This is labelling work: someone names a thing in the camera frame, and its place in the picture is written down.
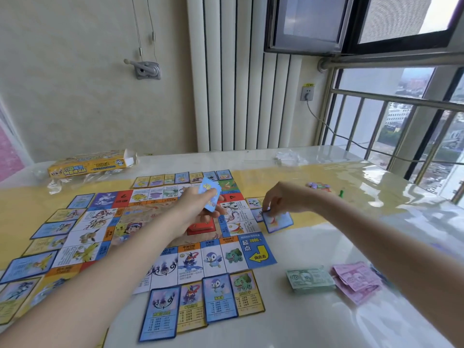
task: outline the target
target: yellow arrow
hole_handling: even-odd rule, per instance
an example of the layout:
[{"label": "yellow arrow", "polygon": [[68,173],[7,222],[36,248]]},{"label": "yellow arrow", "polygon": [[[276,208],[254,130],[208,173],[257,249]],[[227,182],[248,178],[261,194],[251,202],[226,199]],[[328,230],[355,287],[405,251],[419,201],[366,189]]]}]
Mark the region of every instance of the yellow arrow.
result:
[{"label": "yellow arrow", "polygon": [[263,260],[269,259],[269,254],[265,246],[258,246],[258,251],[258,253],[254,253],[252,257],[250,257],[250,260],[260,263]]}]

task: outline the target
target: yellow box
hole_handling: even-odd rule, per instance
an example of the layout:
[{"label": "yellow box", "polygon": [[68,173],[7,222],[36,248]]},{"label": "yellow box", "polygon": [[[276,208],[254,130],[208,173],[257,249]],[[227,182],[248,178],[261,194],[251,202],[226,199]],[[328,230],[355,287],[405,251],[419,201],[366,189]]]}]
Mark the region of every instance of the yellow box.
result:
[{"label": "yellow box", "polygon": [[48,174],[53,178],[65,178],[80,174],[90,174],[126,168],[134,164],[134,156],[126,150],[111,150],[93,154],[76,155],[55,162],[48,168]]}]

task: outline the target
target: electrical outlet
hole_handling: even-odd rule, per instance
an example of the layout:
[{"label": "electrical outlet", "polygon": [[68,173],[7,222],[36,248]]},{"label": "electrical outlet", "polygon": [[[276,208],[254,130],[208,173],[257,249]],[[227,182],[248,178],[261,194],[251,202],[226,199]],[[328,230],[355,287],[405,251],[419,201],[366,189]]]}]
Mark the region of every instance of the electrical outlet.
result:
[{"label": "electrical outlet", "polygon": [[312,86],[306,86],[308,84],[305,84],[304,87],[301,88],[301,98],[300,101],[312,101],[313,100],[313,95],[314,95],[314,84]]}]

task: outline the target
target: board game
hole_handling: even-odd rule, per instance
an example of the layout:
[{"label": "board game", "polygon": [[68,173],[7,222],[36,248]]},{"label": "board game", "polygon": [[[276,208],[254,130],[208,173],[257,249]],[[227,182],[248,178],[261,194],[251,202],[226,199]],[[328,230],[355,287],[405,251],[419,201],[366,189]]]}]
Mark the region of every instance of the board game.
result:
[{"label": "board game", "polygon": [[[264,197],[246,200],[229,170],[181,172],[138,177],[133,189],[77,195],[31,230],[30,245],[0,278],[5,285],[0,325],[24,315],[106,256],[191,186],[200,192],[217,188],[227,214],[190,225],[134,289],[134,295],[150,292],[139,341],[173,338],[212,322],[263,312],[253,269],[276,263],[258,224]],[[205,207],[214,210],[214,205]]]}]

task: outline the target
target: hanging wire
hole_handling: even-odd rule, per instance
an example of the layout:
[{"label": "hanging wire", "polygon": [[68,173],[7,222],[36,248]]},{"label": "hanging wire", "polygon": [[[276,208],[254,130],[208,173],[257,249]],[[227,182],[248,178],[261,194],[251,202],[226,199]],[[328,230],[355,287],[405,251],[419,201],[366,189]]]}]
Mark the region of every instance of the hanging wire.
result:
[{"label": "hanging wire", "polygon": [[150,3],[147,0],[147,7],[148,7],[148,14],[150,16],[150,23],[151,23],[151,40],[153,42],[153,55],[154,55],[154,60],[158,62],[158,59],[156,58],[156,49],[154,47],[154,43],[156,40],[156,35],[154,33],[154,28],[153,28],[153,20],[151,19],[151,12],[150,12]]},{"label": "hanging wire", "polygon": [[134,4],[134,0],[132,0],[132,8],[134,9],[134,18],[136,20],[136,29],[137,29],[137,39],[139,40],[139,55],[143,61],[142,43],[140,42],[139,23],[137,22],[136,5]]},{"label": "hanging wire", "polygon": [[[330,128],[328,126],[328,124],[326,124],[323,120],[321,120],[319,117],[317,117],[312,111],[311,111],[311,108],[310,108],[310,102],[308,100],[306,100],[306,105],[308,105],[308,109],[311,113],[311,115],[314,116],[314,118],[316,118],[319,122],[321,122],[325,127],[327,127],[329,129],[329,131],[332,132],[333,135],[335,135],[336,137],[340,137],[340,138],[343,138],[343,139],[346,139],[348,141],[351,141],[354,145],[356,146],[359,146],[361,149],[364,149],[364,150],[367,150],[368,148],[364,147],[364,146],[361,146],[359,145],[358,143],[356,143],[354,140],[351,140],[347,137],[344,137],[343,135],[339,135],[339,134],[336,134],[332,128]],[[395,159],[399,159],[399,160],[402,160],[402,161],[406,161],[406,162],[426,162],[426,160],[408,160],[408,159],[404,159],[402,157],[399,157],[399,156],[395,156],[395,155],[391,155],[391,154],[388,154],[386,152],[383,152],[383,151],[379,151],[379,150],[374,150],[374,149],[370,149],[370,151],[373,151],[373,152],[378,152],[380,154],[383,154],[383,155],[386,155],[386,156],[390,156],[390,157],[394,157]],[[464,165],[464,162],[451,162],[451,161],[432,161],[433,163],[437,163],[437,164],[448,164],[448,165]]]}]

